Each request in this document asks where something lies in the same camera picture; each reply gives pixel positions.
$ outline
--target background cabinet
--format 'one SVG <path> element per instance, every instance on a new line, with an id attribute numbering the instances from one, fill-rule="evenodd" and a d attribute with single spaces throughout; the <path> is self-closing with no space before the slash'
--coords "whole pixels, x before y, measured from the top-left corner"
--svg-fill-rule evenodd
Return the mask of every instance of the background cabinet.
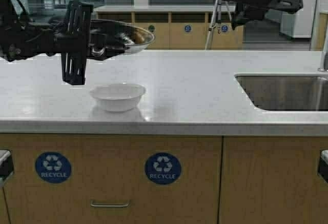
<path id="1" fill-rule="evenodd" d="M 238 50 L 242 48 L 243 27 L 232 30 L 231 23 L 223 22 L 221 33 L 215 29 L 212 41 L 212 50 Z"/>
<path id="2" fill-rule="evenodd" d="M 327 149 L 327 138 L 225 138 L 220 223 L 326 223 L 328 184 L 317 170 Z"/>
<path id="3" fill-rule="evenodd" d="M 5 196 L 2 189 L 0 189 L 0 223 L 9 224 Z"/>
<path id="4" fill-rule="evenodd" d="M 220 138 L 1 134 L 0 148 L 12 151 L 15 166 L 5 186 L 11 224 L 217 223 Z M 34 165 L 44 152 L 70 161 L 66 182 L 39 178 Z M 158 152 L 180 160 L 182 174 L 170 185 L 145 175 L 146 160 Z M 130 206 L 92 208 L 92 199 Z"/>
<path id="5" fill-rule="evenodd" d="M 135 13 L 134 25 L 145 28 L 155 35 L 148 49 L 170 48 L 170 24 L 168 13 Z"/>
<path id="6" fill-rule="evenodd" d="M 148 49 L 205 49 L 211 17 L 209 12 L 97 12 L 99 19 L 128 22 L 153 31 L 155 41 Z M 214 33 L 212 50 L 242 49 L 244 26 L 232 31 L 226 13 L 222 19 L 222 26 L 228 30 Z"/>

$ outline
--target floor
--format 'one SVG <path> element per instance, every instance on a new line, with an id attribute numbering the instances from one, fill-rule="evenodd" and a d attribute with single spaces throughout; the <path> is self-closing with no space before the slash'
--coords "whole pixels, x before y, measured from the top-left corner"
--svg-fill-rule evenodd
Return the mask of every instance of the floor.
<path id="1" fill-rule="evenodd" d="M 310 50 L 311 39 L 290 39 L 281 35 L 278 23 L 271 21 L 249 22 L 244 30 L 244 50 Z"/>

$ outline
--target white bowl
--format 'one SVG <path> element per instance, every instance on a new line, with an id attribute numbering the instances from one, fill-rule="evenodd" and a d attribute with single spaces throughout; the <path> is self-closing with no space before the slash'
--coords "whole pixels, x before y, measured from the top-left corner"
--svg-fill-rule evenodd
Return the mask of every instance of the white bowl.
<path id="1" fill-rule="evenodd" d="M 145 93 L 145 87 L 128 83 L 100 86 L 90 91 L 98 106 L 111 112 L 123 112 L 135 108 Z"/>

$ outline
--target black robotic arm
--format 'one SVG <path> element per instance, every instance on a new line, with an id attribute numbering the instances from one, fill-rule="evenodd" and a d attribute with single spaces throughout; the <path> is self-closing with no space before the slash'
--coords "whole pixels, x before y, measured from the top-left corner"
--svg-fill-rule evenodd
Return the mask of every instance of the black robotic arm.
<path id="1" fill-rule="evenodd" d="M 22 3 L 17 1 L 23 10 L 20 16 L 11 0 L 0 0 L 0 56 L 11 62 L 41 53 L 48 56 L 60 53 L 63 81 L 71 85 L 85 84 L 87 58 L 105 60 L 123 54 L 129 48 L 122 38 L 135 35 L 130 25 L 92 20 L 92 5 L 71 1 L 64 18 L 38 24 L 31 21 Z M 303 7 L 302 0 L 226 1 L 237 3 L 233 28 L 263 19 L 269 9 L 295 13 Z"/>

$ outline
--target faucet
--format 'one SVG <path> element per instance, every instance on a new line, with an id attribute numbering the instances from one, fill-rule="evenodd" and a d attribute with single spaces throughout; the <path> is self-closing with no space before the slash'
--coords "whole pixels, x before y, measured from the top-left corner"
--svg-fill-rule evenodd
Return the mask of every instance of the faucet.
<path id="1" fill-rule="evenodd" d="M 320 72 L 328 72 L 328 22 L 327 22 L 327 31 L 324 40 L 320 68 Z"/>

